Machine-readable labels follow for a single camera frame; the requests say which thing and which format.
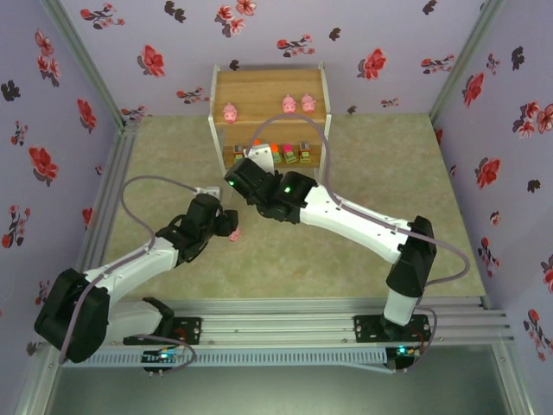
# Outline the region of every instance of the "pink toy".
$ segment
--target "pink toy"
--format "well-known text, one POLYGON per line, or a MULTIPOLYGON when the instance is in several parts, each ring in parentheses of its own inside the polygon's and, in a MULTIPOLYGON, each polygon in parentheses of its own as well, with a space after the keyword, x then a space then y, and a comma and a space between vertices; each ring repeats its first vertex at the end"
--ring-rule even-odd
POLYGON ((236 230, 231 233, 231 235, 228 237, 228 240, 230 240, 231 242, 236 242, 238 240, 238 238, 240 237, 240 228, 237 227, 236 230))
POLYGON ((236 111, 236 106, 230 102, 225 105, 225 108, 223 108, 223 117, 225 117, 225 121, 228 124, 233 124, 236 121, 237 115, 238 112, 236 111))
POLYGON ((315 110, 315 101, 311 95, 305 94, 302 98, 302 109, 307 112, 311 113, 315 110))
POLYGON ((285 114, 293 114, 296 111, 296 102, 289 95, 283 99, 283 111, 285 114))

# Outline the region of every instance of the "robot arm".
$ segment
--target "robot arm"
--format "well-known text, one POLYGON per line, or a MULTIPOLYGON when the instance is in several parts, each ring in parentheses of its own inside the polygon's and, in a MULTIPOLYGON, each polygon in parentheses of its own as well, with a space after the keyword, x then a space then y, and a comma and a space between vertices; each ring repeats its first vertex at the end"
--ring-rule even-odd
POLYGON ((175 217, 156 233, 152 246, 145 244, 94 270, 63 271, 35 321, 36 333, 60 349, 79 297, 87 285, 104 275, 86 295, 67 349, 68 359, 79 363, 102 344, 120 342, 131 335, 168 337, 173 330, 171 309, 154 298, 144 298, 141 303, 119 300, 150 278, 193 261, 212 236, 229 236, 237 226, 236 211, 223 210, 219 199, 212 195, 196 195, 186 214, 175 217))
POLYGON ((394 219, 373 212, 338 196, 340 205, 327 189, 312 178, 290 171, 285 176, 274 170, 267 144, 252 149, 251 157, 232 166, 225 180, 265 218, 304 223, 325 228, 374 251, 392 264, 386 279, 389 287, 383 326, 406 326, 416 302, 423 295, 424 285, 436 255, 434 244, 408 237, 398 229, 421 233, 434 238, 431 223, 421 216, 413 222, 394 219), (342 208, 348 205, 393 225, 388 230, 342 208))

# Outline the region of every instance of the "lavender wall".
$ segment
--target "lavender wall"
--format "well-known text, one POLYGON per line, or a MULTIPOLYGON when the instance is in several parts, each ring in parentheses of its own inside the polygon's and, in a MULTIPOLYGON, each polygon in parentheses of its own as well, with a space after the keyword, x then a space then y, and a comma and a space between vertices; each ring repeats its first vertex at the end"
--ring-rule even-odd
POLYGON ((3 5, 0 48, 0 412, 11 414, 40 340, 33 324, 76 265, 116 129, 39 2, 3 5))
POLYGON ((550 0, 507 2, 435 123, 480 273, 553 413, 550 0))
POLYGON ((484 0, 434 7, 425 0, 61 2, 119 108, 198 115, 208 113, 213 64, 230 70, 233 61, 240 68, 323 61, 335 113, 352 106, 357 113, 429 112, 484 0), (153 49, 144 53, 146 45, 153 49), (382 55, 372 55, 376 49, 382 55), (137 62, 141 54, 149 65, 137 62))

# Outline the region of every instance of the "white cable tray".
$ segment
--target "white cable tray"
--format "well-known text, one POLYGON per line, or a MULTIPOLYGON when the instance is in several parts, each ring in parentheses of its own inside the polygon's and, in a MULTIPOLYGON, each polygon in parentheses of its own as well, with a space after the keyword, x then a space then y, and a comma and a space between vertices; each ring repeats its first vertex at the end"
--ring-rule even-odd
MULTIPOLYGON (((200 349, 196 354, 195 367, 351 366, 387 362, 385 348, 200 349)), ((172 367, 189 361, 191 356, 187 351, 163 363, 142 363, 143 350, 100 349, 86 361, 67 361, 63 367, 172 367)))

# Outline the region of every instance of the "shelf compartment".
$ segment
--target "shelf compartment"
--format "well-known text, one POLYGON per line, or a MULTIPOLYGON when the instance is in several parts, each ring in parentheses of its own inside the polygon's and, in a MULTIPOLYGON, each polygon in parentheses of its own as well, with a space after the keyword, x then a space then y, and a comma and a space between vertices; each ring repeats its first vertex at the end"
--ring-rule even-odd
MULTIPOLYGON (((224 146, 248 145, 257 129, 256 125, 230 125, 225 128, 224 146)), ((310 124, 270 124, 261 131, 258 140, 267 144, 309 143, 311 148, 321 147, 319 133, 310 124)))
MULTIPOLYGON (((319 167, 319 164, 321 162, 321 146, 313 147, 311 146, 311 160, 309 163, 300 163, 300 143, 297 142, 290 142, 292 144, 292 148, 294 150, 294 154, 296 155, 297 161, 294 163, 287 164, 284 161, 284 155, 282 152, 282 147, 280 148, 280 157, 282 161, 280 163, 275 163, 275 167, 277 169, 296 169, 298 167, 306 167, 310 169, 316 169, 319 167)), ((223 147, 223 160, 225 162, 225 168, 229 169, 234 165, 234 148, 232 146, 225 145, 223 147)))
MULTIPOLYGON (((260 71, 229 71, 217 73, 213 120, 218 127, 229 124, 223 118, 223 108, 232 103, 238 110, 235 125, 260 125, 283 113, 283 99, 290 95, 297 102, 296 111, 324 125, 327 119, 325 95, 320 69, 286 69, 260 71), (302 97, 308 93, 315 101, 315 111, 302 111, 302 97)), ((301 124, 305 121, 279 119, 273 124, 301 124)))

